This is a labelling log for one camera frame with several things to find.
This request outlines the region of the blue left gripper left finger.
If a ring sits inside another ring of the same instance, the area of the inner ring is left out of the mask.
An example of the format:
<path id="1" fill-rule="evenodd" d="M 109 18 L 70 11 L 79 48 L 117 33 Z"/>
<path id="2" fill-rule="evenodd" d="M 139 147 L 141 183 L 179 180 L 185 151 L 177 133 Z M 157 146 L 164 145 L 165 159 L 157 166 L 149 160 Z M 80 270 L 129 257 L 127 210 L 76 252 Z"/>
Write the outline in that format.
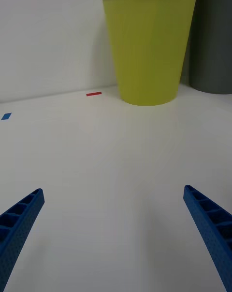
<path id="1" fill-rule="evenodd" d="M 4 291 L 33 224 L 44 205 L 36 189 L 0 216 L 0 291 Z"/>

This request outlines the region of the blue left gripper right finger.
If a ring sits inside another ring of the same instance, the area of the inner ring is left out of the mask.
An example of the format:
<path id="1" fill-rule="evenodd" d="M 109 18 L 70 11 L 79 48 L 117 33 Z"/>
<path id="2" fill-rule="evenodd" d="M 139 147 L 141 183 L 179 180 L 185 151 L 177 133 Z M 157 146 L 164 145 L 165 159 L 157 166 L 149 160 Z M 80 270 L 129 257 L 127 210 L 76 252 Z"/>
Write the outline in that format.
<path id="1" fill-rule="evenodd" d="M 225 290 L 232 291 L 232 215 L 190 185 L 185 186 L 183 199 Z"/>

